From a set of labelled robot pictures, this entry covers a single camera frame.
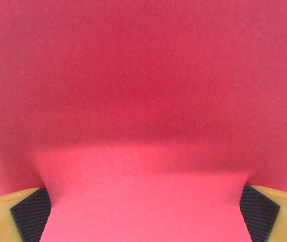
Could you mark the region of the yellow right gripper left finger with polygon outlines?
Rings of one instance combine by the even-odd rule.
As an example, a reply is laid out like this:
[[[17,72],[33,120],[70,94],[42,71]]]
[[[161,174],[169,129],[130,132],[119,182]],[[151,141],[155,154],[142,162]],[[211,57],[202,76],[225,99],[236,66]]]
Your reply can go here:
[[[0,241],[39,242],[51,212],[46,188],[0,196]]]

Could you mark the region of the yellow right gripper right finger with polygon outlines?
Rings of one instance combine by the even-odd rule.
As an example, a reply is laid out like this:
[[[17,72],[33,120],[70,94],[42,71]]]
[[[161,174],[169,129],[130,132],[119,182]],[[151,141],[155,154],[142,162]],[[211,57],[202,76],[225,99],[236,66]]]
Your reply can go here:
[[[287,242],[287,192],[244,186],[240,211],[252,242]]]

